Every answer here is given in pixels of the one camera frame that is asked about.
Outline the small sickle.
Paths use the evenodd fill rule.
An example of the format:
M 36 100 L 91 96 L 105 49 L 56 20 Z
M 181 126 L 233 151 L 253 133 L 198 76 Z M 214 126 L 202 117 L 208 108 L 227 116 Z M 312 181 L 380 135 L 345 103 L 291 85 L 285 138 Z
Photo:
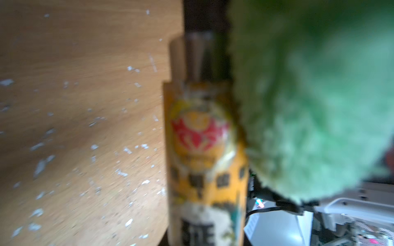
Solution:
M 163 83 L 169 225 L 162 246 L 242 246 L 249 168 L 232 97 L 229 1 L 184 1 Z

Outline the green and black rag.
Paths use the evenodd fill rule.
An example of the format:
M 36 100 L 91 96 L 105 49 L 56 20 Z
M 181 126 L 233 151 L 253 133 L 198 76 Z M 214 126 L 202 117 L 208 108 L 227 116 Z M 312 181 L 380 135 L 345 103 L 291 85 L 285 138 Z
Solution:
M 393 1 L 231 1 L 229 50 L 262 185 L 299 204 L 386 177 Z

